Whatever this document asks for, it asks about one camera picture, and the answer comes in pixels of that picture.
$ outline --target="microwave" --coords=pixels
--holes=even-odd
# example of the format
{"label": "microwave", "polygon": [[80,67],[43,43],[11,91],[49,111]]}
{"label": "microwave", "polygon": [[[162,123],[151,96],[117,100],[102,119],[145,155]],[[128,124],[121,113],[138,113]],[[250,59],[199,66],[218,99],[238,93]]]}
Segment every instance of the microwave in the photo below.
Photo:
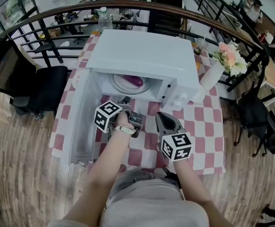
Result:
{"label": "microwave", "polygon": [[[80,72],[72,100],[68,123],[72,133],[65,137],[62,150],[66,165],[93,161],[94,114],[103,95],[159,102],[162,108],[180,111],[198,92],[191,42],[178,37],[105,30],[87,67]],[[136,81],[128,83],[127,77]]]}
{"label": "microwave", "polygon": [[106,29],[87,67],[103,95],[159,102],[174,111],[199,90],[191,42],[179,37]]}

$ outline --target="glass cup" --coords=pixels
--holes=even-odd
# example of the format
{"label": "glass cup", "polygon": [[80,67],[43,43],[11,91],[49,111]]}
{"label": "glass cup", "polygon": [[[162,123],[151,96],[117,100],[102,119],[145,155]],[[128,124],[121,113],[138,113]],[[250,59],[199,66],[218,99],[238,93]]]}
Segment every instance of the glass cup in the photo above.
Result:
{"label": "glass cup", "polygon": [[203,42],[203,39],[201,38],[195,39],[195,42],[196,42],[196,47],[194,49],[195,55],[201,55],[203,51],[205,51],[209,46],[208,42],[206,41]]}

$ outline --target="hand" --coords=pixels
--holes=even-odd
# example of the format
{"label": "hand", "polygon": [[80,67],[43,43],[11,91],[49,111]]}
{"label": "hand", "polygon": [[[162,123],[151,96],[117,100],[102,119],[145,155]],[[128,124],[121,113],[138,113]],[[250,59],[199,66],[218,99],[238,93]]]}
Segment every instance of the hand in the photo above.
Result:
{"label": "hand", "polygon": [[125,125],[127,127],[129,127],[130,129],[134,129],[134,126],[131,125],[129,122],[128,122],[128,115],[127,113],[125,112],[120,112],[117,117],[116,117],[116,121],[115,121],[115,125],[118,125],[118,124],[122,124],[122,125]]}

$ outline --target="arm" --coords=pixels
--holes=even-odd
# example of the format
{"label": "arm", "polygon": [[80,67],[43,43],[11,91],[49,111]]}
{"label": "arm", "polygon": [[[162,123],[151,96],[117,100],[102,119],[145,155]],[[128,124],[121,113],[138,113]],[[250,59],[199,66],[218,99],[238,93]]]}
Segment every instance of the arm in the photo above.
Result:
{"label": "arm", "polygon": [[259,19],[257,20],[258,23],[262,24],[262,12],[259,14]]}
{"label": "arm", "polygon": [[251,6],[252,5],[252,2],[253,2],[254,0],[247,0],[247,3],[249,4],[249,6]]}
{"label": "arm", "polygon": [[206,211],[210,227],[232,227],[215,207],[208,190],[186,160],[173,162],[187,201],[198,203]]}
{"label": "arm", "polygon": [[[133,129],[124,112],[117,116],[116,124],[123,124]],[[90,227],[98,226],[130,138],[127,133],[114,132],[105,150],[86,175],[80,198],[64,219],[84,223]]]}

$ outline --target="pink flower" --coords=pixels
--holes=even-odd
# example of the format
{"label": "pink flower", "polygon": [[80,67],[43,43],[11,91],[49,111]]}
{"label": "pink flower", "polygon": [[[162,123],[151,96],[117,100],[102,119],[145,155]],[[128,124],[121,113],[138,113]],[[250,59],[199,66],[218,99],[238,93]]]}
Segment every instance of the pink flower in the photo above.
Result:
{"label": "pink flower", "polygon": [[220,50],[223,51],[223,52],[226,52],[226,51],[229,50],[228,45],[225,44],[225,43],[219,43],[219,48],[220,48]]}
{"label": "pink flower", "polygon": [[229,66],[234,66],[235,62],[236,62],[236,56],[234,53],[228,53],[227,54],[227,58],[228,58],[228,64]]}

